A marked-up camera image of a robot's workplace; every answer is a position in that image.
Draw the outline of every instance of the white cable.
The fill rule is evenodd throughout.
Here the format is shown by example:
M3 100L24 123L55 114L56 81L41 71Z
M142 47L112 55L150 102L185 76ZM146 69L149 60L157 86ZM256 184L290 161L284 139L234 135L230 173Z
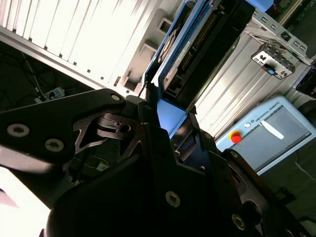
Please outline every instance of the white cable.
M102 159L102 158L99 158L99 157L96 157L96 156L94 156L94 155L91 155L91 156L94 157L94 158L96 158L96 159L100 159L100 160L104 161L104 162L106 163L106 165L109 165L109 162L108 162L107 160Z
M303 168L299 165L299 163L295 162L295 164L296 164L296 166L297 166L301 171L303 171L305 174L307 174L307 176L310 177L311 180L313 180L314 182L316 182L316 179L315 179L313 176L311 176L311 175L309 174L309 172L307 172L305 169L303 169Z
M302 172L304 172L311 180L313 180L314 182L316 182L316 179L315 179L313 176L311 176L311 175L309 174L309 172L307 172L305 169L303 169L303 168L299 165L299 163L298 163L299 160L300 160L300 155L299 155L298 151L296 151L296 161L295 161L296 166L297 166Z
M40 84L39 84L38 79L36 78L36 76L35 76L35 74L34 74L34 72L33 72L33 70L32 70L31 65L29 64L28 60L26 59L24 53L21 52L21 54L23 55L23 57L24 57L24 59L25 59L25 61L26 61L26 64L28 65L29 69L31 70L31 73L33 74L33 77L34 77L34 79L35 79L35 81L36 81L36 85L38 86L38 89L39 89L40 93L42 94L42 96L44 96L44 93L43 93L43 91L42 91L41 88L40 88Z

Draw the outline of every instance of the red emergency stop button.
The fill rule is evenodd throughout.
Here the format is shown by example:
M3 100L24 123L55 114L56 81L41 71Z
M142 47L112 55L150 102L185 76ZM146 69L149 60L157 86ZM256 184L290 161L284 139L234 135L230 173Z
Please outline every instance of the red emergency stop button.
M235 144L242 141L242 137L239 131L234 131L230 134L230 140Z

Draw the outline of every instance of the screw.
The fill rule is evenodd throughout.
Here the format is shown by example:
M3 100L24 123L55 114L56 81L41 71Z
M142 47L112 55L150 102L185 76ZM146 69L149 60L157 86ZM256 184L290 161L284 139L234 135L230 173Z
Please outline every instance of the screw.
M64 149L64 143L58 139L51 138L45 142L45 147L50 152L60 152Z
M205 167L204 167L204 166L201 166L198 170L199 170L199 171L202 171L202 172L205 172Z
M290 237L294 237L293 233L289 229L285 229L286 233Z
M30 133L29 127L20 123L11 124L6 131L13 137L25 137Z
M145 105L145 108L148 110L152 110L152 108L149 105Z
M166 193L166 201L170 204L170 206L173 206L173 207L179 207L180 206L180 198L173 191L168 191Z
M238 214L233 214L232 220L233 220L234 225L237 226L237 228L240 229L241 231L244 231L246 229L245 222Z
M111 97L112 97L112 99L114 99L116 101L120 100L120 98L117 95L115 95L115 94L112 94Z
M238 155L237 155L236 152L231 152L231 155L232 155L233 157L235 157L235 158L238 158Z
M207 138L207 139L211 139L211 138L212 138L212 136L211 136L211 135L209 135L207 132L206 132L206 133L204 133L204 135L206 136L206 138Z

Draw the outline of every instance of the dark floor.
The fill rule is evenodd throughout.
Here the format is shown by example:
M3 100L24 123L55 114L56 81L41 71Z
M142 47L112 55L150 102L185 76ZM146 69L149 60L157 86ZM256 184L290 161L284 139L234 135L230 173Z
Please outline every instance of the dark floor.
M287 208L297 219L310 217L316 220L316 182L295 165L298 157L300 166L316 179L316 139L262 174L261 178L274 193L286 188L296 197Z
M46 64L26 57L43 93L59 86L65 89L66 96L91 90ZM34 104L34 98L40 96L35 87L34 76L21 52L0 42L0 111Z

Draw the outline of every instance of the wire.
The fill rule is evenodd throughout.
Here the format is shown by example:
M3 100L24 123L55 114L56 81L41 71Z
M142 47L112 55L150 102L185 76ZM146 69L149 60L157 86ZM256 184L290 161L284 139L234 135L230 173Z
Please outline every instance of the wire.
M97 167L93 167L93 166L87 165L86 163L84 163L84 165L89 167L89 168L91 168L91 169L96 169L97 168Z
M96 158L96 159L100 159L100 160L104 161L104 162L106 163L106 165L109 165L109 162L108 162L107 160L102 159L102 158L99 158L99 157L96 157L96 156L94 156L94 155L91 155L91 156L94 157L94 158Z
M97 168L97 167L93 167L93 166L87 165L86 163L84 165L89 167L89 168L91 168L91 169L96 169Z
M21 52L21 54L23 55L23 57L24 57L24 59L25 59L27 65L29 66L29 68L30 68L30 70L31 70L31 72L32 72L32 74L33 74L33 77L34 77L34 79L35 79L35 81L36 81L36 84L38 85L38 89L39 89L40 93L42 94L42 96L44 96L44 93L43 93L43 91L42 91L41 88L40 88L40 84L39 84L39 82L38 82L38 80L37 80L37 78L36 78L36 76L35 76L35 74L34 74L32 68L31 68L31 65L29 64L29 61L26 59L26 57L25 57L25 55L24 55L23 52Z
M7 93L5 93L5 91L4 91L4 90L1 90L1 89L0 89L0 91L1 91L1 92L4 94L4 96L7 98L8 102L9 102L9 104L10 104L10 107L13 108L13 104L12 104L12 102L11 102L11 100L10 100L10 97L7 95Z
M304 172L311 180L313 180L314 182L316 182L316 179L313 177L313 176L311 176L310 174L309 174L309 172L307 172L305 169L303 169L300 165L299 165L299 159L300 159L300 155L299 155L299 153L298 153L298 151L296 152L296 161L295 161L295 164L296 164L296 166L302 171L302 172Z

